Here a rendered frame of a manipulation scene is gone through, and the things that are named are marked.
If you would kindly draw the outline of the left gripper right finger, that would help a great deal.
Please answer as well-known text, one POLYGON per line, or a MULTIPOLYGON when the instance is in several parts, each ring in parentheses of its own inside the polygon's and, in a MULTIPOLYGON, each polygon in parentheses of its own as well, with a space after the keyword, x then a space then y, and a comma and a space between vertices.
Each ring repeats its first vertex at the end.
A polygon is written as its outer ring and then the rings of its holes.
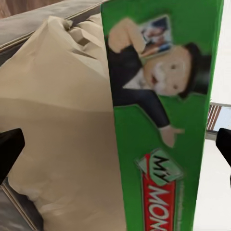
POLYGON ((216 146, 231 166, 231 130, 220 128, 218 131, 216 146))

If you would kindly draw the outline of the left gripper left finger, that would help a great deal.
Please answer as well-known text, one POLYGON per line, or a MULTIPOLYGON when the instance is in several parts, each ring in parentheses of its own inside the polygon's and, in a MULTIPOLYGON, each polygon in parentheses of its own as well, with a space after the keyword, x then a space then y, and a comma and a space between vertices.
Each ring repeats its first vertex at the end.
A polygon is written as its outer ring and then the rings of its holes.
POLYGON ((0 133, 0 186, 24 146, 25 140, 20 128, 0 133))

